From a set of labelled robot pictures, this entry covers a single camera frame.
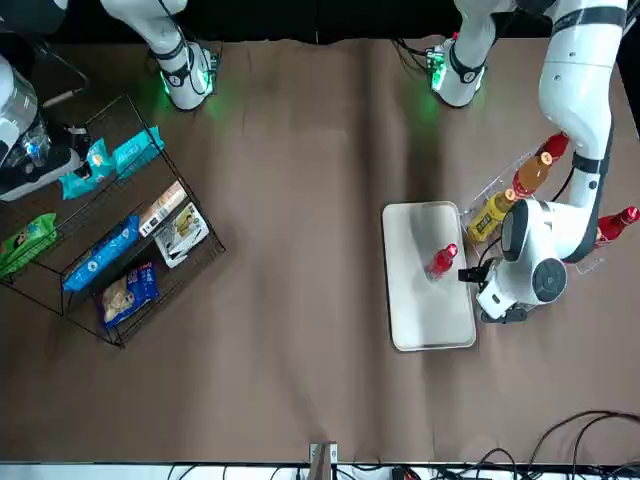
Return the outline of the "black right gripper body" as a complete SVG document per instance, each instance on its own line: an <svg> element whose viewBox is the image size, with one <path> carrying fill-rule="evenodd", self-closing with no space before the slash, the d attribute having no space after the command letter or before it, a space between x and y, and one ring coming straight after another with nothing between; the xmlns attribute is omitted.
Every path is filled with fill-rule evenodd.
<svg viewBox="0 0 640 480"><path fill-rule="evenodd" d="M79 156L86 156L88 154L90 147L94 143L94 139L85 127L64 125L63 132L67 136L67 142L72 150Z"/></svg>

